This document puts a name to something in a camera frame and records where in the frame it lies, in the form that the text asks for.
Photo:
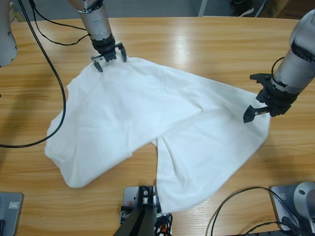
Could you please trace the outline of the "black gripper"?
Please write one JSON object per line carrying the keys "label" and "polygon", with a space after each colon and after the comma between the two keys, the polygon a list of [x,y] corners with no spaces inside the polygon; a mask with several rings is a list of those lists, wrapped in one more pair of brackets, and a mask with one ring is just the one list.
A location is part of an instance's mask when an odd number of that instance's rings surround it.
{"label": "black gripper", "polygon": [[285,114],[299,94],[291,94],[277,89],[272,84],[272,77],[269,73],[257,73],[250,75],[250,80],[261,84],[263,89],[258,93],[256,99],[266,106],[254,108],[249,105],[243,114],[243,122],[252,122],[257,115],[269,113],[271,117]]}
{"label": "black gripper", "polygon": [[94,67],[100,72],[103,72],[103,69],[100,65],[100,63],[105,60],[106,62],[109,62],[111,60],[116,59],[116,48],[118,48],[121,52],[123,61],[126,62],[127,60],[127,53],[124,45],[122,42],[116,42],[114,36],[110,35],[107,38],[103,39],[95,39],[92,36],[90,36],[92,41],[92,46],[95,50],[98,51],[99,56],[91,57],[91,60],[94,64]]}

